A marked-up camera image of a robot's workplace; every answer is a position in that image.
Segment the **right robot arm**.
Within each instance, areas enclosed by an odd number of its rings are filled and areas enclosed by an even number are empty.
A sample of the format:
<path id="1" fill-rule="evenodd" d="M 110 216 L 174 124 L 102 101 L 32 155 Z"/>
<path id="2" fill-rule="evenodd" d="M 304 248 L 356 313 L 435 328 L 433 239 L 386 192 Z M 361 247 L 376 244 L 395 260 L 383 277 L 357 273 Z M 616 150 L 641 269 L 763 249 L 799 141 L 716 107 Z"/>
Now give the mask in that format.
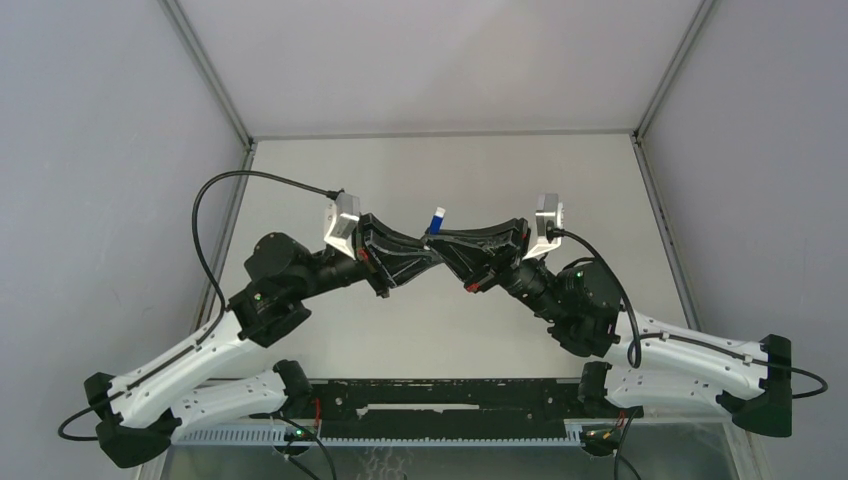
<path id="1" fill-rule="evenodd" d="M 585 359 L 579 406 L 592 416 L 641 406 L 714 411 L 746 431 L 793 431 L 790 341 L 731 340 L 639 313 L 600 252 L 551 271 L 547 254 L 568 237 L 560 218 L 513 219 L 471 230 L 430 228 L 424 244 L 471 293 L 503 289 Z"/>

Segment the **blue pen cap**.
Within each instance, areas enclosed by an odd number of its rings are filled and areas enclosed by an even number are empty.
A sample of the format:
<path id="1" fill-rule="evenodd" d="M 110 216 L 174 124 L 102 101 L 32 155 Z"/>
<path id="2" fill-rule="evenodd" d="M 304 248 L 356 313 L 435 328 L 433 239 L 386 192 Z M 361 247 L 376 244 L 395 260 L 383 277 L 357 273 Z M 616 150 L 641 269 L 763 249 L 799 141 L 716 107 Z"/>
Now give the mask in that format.
<path id="1" fill-rule="evenodd" d="M 443 207 L 437 207 L 433 216 L 431 217 L 430 224 L 427 228 L 427 233 L 429 235 L 436 235 L 440 232 L 442 223 L 445 217 L 446 210 Z"/>

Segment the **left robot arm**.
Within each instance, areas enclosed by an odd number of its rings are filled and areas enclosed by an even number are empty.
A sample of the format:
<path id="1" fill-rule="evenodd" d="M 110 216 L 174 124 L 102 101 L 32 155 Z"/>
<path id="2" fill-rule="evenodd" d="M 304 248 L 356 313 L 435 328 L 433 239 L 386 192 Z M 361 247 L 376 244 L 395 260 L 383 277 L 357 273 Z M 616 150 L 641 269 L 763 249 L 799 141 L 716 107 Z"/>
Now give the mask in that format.
<path id="1" fill-rule="evenodd" d="M 311 252 L 282 232 L 259 240 L 245 269 L 250 281 L 220 318 L 155 360 L 124 375 L 96 373 L 84 388 L 99 418 L 96 440 L 120 468 L 154 459 L 185 434 L 253 414 L 305 414 L 312 386 L 295 360 L 213 387 L 203 384 L 235 361 L 292 333 L 311 312 L 306 299 L 366 281 L 377 295 L 402 286 L 440 259 L 424 243 L 373 215 L 353 230 L 354 251 Z"/>

